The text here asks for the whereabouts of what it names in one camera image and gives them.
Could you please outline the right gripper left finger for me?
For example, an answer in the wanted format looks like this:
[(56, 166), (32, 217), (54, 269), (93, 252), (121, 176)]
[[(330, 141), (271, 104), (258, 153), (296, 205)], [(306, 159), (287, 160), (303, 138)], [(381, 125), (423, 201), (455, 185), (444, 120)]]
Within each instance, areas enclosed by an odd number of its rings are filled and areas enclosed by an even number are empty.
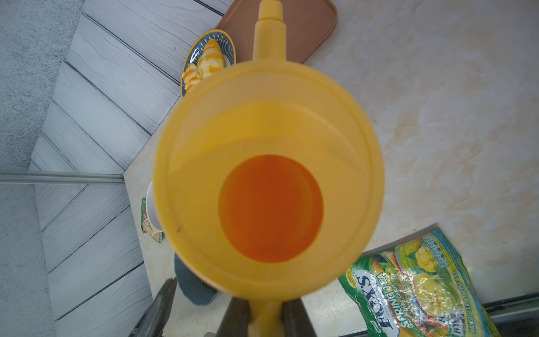
[(216, 337), (247, 337), (250, 314), (251, 309), (247, 300), (232, 298)]

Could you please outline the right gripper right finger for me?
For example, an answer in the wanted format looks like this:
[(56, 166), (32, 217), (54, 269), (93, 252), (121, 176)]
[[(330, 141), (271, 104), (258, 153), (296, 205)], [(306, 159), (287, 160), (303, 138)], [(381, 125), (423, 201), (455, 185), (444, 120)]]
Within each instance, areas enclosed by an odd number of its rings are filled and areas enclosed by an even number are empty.
[(316, 337), (302, 299), (289, 300), (282, 305), (285, 337)]

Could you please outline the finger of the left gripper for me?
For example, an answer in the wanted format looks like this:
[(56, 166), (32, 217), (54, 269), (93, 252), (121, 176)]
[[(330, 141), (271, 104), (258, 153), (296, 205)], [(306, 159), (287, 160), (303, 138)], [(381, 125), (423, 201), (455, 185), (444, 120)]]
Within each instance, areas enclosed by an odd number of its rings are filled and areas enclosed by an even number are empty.
[(176, 278), (167, 279), (150, 307), (143, 313), (129, 337), (160, 337), (171, 315), (173, 299), (177, 286)]

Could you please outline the blue pot red succulent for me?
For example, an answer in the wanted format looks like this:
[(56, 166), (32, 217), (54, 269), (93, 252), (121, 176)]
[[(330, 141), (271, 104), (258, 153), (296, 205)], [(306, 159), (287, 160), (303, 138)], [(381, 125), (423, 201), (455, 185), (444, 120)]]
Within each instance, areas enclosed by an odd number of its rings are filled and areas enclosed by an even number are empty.
[(174, 270), (178, 285), (189, 301), (196, 306), (209, 306), (222, 292), (196, 276), (182, 260), (174, 256)]

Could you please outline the yellow watering can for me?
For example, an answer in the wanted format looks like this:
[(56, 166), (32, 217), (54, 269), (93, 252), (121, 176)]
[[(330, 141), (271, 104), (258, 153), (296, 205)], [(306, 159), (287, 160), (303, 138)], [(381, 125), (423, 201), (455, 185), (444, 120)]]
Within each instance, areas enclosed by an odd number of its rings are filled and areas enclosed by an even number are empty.
[(174, 108), (154, 202), (184, 264), (249, 302), (248, 336), (284, 336), (282, 305), (341, 276), (384, 199), (380, 145), (357, 101), (286, 59), (280, 1), (261, 1), (253, 59), (203, 80)]

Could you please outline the white pot pink-green succulent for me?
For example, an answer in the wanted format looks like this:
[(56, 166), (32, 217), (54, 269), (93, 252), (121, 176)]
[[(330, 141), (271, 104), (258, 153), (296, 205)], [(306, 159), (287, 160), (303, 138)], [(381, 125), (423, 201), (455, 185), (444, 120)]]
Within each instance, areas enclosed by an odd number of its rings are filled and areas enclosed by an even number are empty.
[(154, 202), (153, 182), (150, 183), (147, 189), (146, 212), (147, 212), (147, 219), (149, 220), (151, 227), (155, 229), (156, 231), (162, 233), (164, 230), (161, 226), (159, 217), (157, 215), (157, 208)]

